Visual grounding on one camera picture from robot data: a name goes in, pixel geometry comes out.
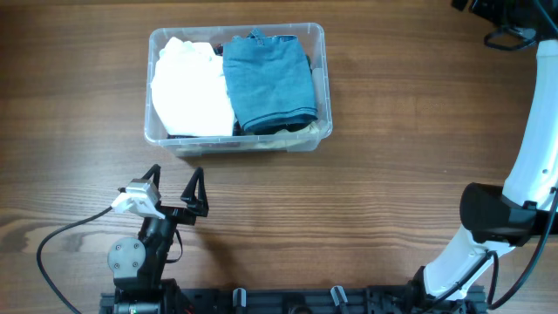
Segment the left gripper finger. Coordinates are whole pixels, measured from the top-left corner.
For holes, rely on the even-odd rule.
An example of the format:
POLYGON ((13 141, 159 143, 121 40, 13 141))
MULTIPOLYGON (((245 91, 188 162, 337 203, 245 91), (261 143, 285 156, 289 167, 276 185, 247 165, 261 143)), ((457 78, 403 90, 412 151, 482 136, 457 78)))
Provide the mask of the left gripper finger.
POLYGON ((160 196, 159 184, 160 184, 160 170, 161 167, 158 164, 152 165, 152 167, 141 177, 142 180, 142 190, 147 196, 160 196))
POLYGON ((187 204, 191 215, 207 217, 209 211, 208 198, 204 183, 204 171, 197 167, 183 190, 180 199, 187 204))

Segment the cream cloth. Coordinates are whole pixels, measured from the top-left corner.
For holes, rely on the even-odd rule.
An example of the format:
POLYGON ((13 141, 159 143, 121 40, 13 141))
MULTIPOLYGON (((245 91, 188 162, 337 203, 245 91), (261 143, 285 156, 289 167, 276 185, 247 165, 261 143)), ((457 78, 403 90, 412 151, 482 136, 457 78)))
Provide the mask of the cream cloth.
POLYGON ((250 150, 286 150, 289 147, 298 146, 307 143, 307 140, 301 139, 302 135, 318 135, 319 127, 316 122, 311 122, 308 126, 295 132, 282 129, 273 134, 276 138, 290 135, 292 140, 258 140, 255 142, 222 142, 222 143, 200 143, 189 144, 177 151, 183 154, 202 154, 215 153, 225 150, 233 152, 250 151, 250 150))

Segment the dark green garment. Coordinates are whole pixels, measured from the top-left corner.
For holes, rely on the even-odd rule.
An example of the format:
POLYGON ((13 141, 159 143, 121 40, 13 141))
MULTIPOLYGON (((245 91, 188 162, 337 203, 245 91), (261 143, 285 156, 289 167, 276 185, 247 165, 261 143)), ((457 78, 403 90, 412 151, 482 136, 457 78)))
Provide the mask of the dark green garment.
POLYGON ((272 134, 297 132, 317 119, 316 94, 310 59, 306 54, 289 55, 273 66, 273 81, 264 86, 266 100, 254 117, 250 132, 272 134))

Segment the blue towel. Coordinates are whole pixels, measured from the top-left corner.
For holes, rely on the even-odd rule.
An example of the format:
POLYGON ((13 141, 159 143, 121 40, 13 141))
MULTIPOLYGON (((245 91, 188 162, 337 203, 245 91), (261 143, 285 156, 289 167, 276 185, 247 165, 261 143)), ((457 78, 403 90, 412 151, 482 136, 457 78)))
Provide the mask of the blue towel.
POLYGON ((253 29, 245 38, 234 37, 222 46, 223 73, 228 96, 240 128, 250 132, 267 98, 264 86, 273 81, 273 66, 289 55, 306 54, 294 35, 267 36, 253 29))

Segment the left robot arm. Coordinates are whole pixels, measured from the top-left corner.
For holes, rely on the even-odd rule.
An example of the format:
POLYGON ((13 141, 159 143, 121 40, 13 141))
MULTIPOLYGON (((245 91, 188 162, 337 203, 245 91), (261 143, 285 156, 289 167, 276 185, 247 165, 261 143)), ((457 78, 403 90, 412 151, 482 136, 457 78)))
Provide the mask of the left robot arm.
POLYGON ((113 314, 194 313, 194 304, 174 279, 162 277, 164 268, 180 259, 170 258, 174 241, 182 242, 179 225, 193 226, 208 215, 209 206, 203 169, 198 167, 183 190, 184 208, 161 204, 160 166, 153 165, 139 179, 119 190, 112 202, 118 214, 126 212, 143 219, 135 237, 115 242, 107 257, 115 291, 101 297, 99 311, 113 314))

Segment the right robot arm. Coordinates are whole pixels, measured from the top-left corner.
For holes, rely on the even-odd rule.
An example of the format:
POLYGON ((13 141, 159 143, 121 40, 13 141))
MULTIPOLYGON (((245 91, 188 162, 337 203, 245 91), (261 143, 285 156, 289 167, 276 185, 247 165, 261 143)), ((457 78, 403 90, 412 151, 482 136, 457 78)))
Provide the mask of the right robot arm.
POLYGON ((515 52, 535 46, 537 73, 521 148, 504 185, 466 186, 458 232, 406 286, 406 309, 422 313, 465 299, 488 267, 493 267, 493 274, 487 307, 500 308, 526 283, 548 238, 557 232, 557 3, 454 0, 452 6, 493 24, 493 31, 483 38, 488 48, 515 52), (526 268, 496 298, 500 258, 532 237, 538 243, 526 268))

